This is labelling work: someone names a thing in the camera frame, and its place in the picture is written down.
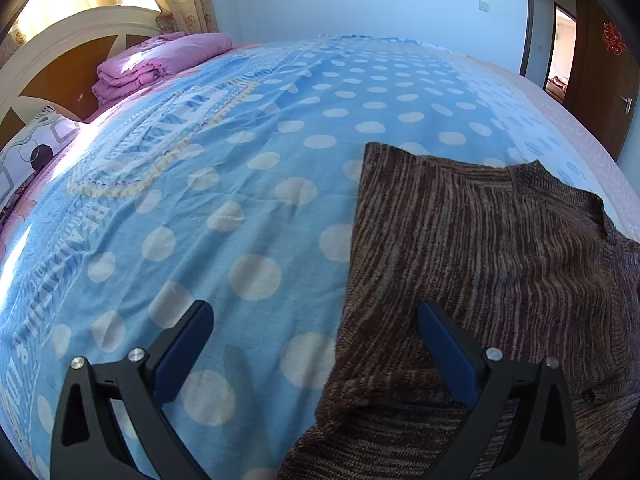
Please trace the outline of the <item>brown knitted sweater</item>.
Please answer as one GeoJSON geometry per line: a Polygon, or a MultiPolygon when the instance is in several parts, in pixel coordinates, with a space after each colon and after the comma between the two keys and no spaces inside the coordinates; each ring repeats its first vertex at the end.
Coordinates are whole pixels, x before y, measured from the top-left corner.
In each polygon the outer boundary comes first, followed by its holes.
{"type": "Polygon", "coordinates": [[[502,169],[364,151],[335,364],[282,479],[416,479],[463,408],[418,333],[438,302],[511,360],[555,356],[590,479],[639,402],[639,246],[599,196],[539,162],[502,169]]]}

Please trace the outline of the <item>blue pink dotted bed sheet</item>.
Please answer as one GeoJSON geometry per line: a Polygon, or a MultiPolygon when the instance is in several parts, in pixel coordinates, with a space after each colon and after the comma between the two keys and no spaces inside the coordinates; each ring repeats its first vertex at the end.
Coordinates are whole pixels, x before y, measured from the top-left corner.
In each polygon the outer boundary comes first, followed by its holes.
{"type": "Polygon", "coordinates": [[[195,300],[215,328],[165,412],[215,479],[265,479],[333,364],[370,142],[504,167],[539,160],[639,234],[601,144],[530,81],[401,38],[245,48],[81,128],[1,235],[1,426],[49,477],[70,361],[117,361],[195,300]]]}

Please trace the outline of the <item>patterned white pillow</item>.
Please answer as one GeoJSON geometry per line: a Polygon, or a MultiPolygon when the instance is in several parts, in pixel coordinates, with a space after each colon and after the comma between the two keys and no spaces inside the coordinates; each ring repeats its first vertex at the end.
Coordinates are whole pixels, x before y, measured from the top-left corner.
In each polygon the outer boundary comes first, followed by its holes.
{"type": "Polygon", "coordinates": [[[72,142],[80,123],[43,107],[1,151],[1,214],[6,214],[34,177],[72,142]]]}

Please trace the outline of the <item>folded pink blanket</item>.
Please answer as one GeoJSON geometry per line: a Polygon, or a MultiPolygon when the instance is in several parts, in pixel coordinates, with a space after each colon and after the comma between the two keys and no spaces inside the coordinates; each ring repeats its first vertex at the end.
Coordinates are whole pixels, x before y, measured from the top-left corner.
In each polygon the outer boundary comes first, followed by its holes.
{"type": "Polygon", "coordinates": [[[154,36],[101,63],[91,91],[100,105],[111,103],[231,49],[231,37],[221,32],[154,36]]]}

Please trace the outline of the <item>white and wood headboard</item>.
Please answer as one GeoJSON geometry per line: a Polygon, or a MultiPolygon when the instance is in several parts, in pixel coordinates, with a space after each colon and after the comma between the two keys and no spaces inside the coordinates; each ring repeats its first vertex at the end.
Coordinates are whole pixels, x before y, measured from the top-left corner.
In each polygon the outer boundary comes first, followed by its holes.
{"type": "Polygon", "coordinates": [[[43,107],[83,122],[98,108],[96,68],[160,34],[160,14],[137,6],[101,6],[59,21],[26,42],[1,69],[1,143],[43,107]]]}

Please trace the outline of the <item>brown wooden door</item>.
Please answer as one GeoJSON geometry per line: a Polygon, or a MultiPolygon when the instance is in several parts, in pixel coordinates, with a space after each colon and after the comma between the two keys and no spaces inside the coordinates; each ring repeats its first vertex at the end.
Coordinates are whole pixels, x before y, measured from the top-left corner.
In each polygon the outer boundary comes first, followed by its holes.
{"type": "Polygon", "coordinates": [[[605,50],[603,23],[614,22],[597,0],[576,0],[576,6],[577,36],[564,106],[616,159],[636,110],[639,66],[628,47],[621,56],[605,50]],[[620,96],[634,100],[629,115],[620,96]]]}

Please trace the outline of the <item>red double happiness decal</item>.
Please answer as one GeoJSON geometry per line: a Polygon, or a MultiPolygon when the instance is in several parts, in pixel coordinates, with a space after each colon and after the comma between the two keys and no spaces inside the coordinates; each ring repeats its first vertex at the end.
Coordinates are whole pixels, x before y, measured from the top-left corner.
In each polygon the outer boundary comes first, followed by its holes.
{"type": "Polygon", "coordinates": [[[613,53],[616,56],[621,56],[626,50],[627,46],[623,40],[622,33],[618,27],[611,21],[603,23],[602,41],[605,50],[613,53]]]}

